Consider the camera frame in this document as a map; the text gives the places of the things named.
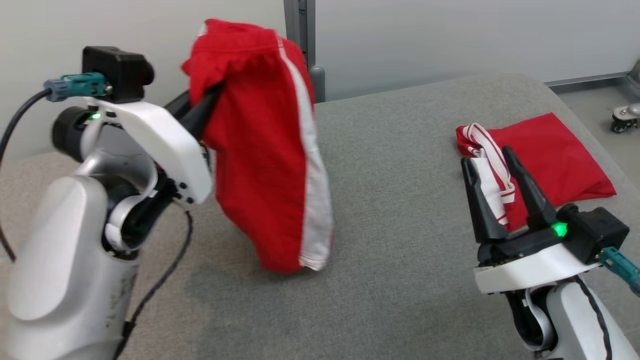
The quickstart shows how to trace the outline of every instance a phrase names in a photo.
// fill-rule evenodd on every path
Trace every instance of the red fabric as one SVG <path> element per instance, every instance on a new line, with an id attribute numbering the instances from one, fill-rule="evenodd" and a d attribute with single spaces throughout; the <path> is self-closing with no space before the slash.
<path id="1" fill-rule="evenodd" d="M 272 29 L 215 19 L 205 23 L 207 33 L 182 68 L 190 76 L 192 104 L 206 88 L 225 82 L 203 139 L 216 151 L 216 198 L 253 241 L 265 269 L 296 271 L 306 160 L 296 92 L 278 42 L 313 94 L 303 55 Z"/>
<path id="2" fill-rule="evenodd" d="M 475 156 L 470 148 L 478 149 L 478 146 L 465 138 L 464 129 L 465 126 L 456 129 L 458 150 L 464 156 Z M 500 149 L 505 145 L 513 148 L 555 208 L 571 201 L 616 194 L 598 163 L 553 113 L 487 132 Z M 496 180 L 504 189 L 497 176 Z M 527 210 L 515 179 L 513 184 L 515 200 L 504 204 L 510 231 L 527 223 Z"/>

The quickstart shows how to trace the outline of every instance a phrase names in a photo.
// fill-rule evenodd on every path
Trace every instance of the folded red jersey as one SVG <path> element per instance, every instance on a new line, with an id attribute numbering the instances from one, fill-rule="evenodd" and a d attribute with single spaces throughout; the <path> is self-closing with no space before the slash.
<path id="1" fill-rule="evenodd" d="M 483 184 L 483 193 L 488 200 L 499 199 L 493 202 L 492 210 L 507 230 L 525 225 L 527 210 L 500 151 L 505 145 L 513 148 L 556 208 L 571 201 L 616 194 L 613 184 L 580 140 L 552 113 L 504 129 L 485 130 L 479 124 L 460 126 L 456 137 L 460 153 L 478 158 L 474 163 L 479 165 L 479 171 L 491 173 L 483 176 L 483 181 L 489 182 Z M 501 202 L 504 209 L 497 209 L 496 202 Z"/>
<path id="2" fill-rule="evenodd" d="M 192 104 L 225 83 L 203 140 L 216 151 L 216 198 L 262 266 L 324 267 L 331 198 L 300 49 L 272 29 L 209 19 L 182 69 Z"/>

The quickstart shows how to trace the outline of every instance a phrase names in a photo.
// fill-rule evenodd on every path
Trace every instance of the caster wheel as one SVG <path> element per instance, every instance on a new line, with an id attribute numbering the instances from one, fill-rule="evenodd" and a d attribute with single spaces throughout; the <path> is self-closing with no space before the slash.
<path id="1" fill-rule="evenodd" d="M 623 122 L 614 121 L 611 123 L 611 131 L 614 133 L 624 133 L 628 128 L 629 126 Z"/>

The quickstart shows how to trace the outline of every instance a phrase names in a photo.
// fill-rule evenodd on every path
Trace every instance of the gray floor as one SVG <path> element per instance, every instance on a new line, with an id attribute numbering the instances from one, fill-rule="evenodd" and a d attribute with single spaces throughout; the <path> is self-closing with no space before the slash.
<path id="1" fill-rule="evenodd" d="M 632 128 L 621 134 L 610 130 L 612 109 L 640 101 L 640 90 L 626 79 L 555 86 L 552 89 L 640 189 L 640 129 Z"/>

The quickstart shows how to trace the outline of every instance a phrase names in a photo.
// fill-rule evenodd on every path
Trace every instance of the robotic arm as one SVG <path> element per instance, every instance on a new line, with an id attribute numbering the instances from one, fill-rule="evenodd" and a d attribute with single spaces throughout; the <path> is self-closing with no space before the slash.
<path id="1" fill-rule="evenodd" d="M 140 54 L 86 47 L 83 72 L 45 83 L 48 100 L 83 95 L 88 106 L 52 129 L 81 164 L 45 193 L 12 270 L 12 359 L 112 360 L 152 226 L 174 198 L 201 203 L 212 188 L 198 139 L 222 85 L 193 108 L 187 92 L 163 108 L 141 101 L 153 70 Z"/>
<path id="2" fill-rule="evenodd" d="M 618 249 L 629 228 L 604 208 L 557 213 L 509 147 L 502 150 L 525 202 L 528 229 L 508 234 L 483 193 L 474 159 L 462 170 L 478 248 L 476 284 L 504 294 L 516 330 L 536 359 L 639 359 L 616 322 L 579 274 L 599 265 L 640 296 L 638 269 Z"/>

